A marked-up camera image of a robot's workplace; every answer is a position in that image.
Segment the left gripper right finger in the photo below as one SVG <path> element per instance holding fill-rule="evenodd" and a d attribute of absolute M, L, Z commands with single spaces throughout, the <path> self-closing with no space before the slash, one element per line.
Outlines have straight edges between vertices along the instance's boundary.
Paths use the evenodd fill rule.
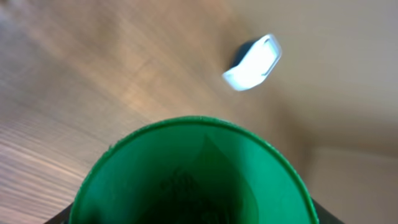
<path fill-rule="evenodd" d="M 312 202 L 318 216 L 319 224 L 344 224 L 340 219 L 323 208 L 316 200 L 313 199 Z"/>

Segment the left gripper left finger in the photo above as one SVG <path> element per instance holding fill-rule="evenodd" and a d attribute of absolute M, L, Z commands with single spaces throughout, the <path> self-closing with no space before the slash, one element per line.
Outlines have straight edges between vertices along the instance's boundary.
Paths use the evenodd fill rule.
<path fill-rule="evenodd" d="M 69 224 L 70 212 L 73 204 L 71 203 L 67 208 L 60 213 L 46 221 L 44 224 Z"/>

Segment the green lid jar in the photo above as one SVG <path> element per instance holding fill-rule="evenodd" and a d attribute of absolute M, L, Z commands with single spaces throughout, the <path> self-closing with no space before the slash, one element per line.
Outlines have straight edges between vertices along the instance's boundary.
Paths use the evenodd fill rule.
<path fill-rule="evenodd" d="M 84 179 L 70 223 L 318 223 L 292 165 L 233 123 L 185 116 L 111 146 Z"/>

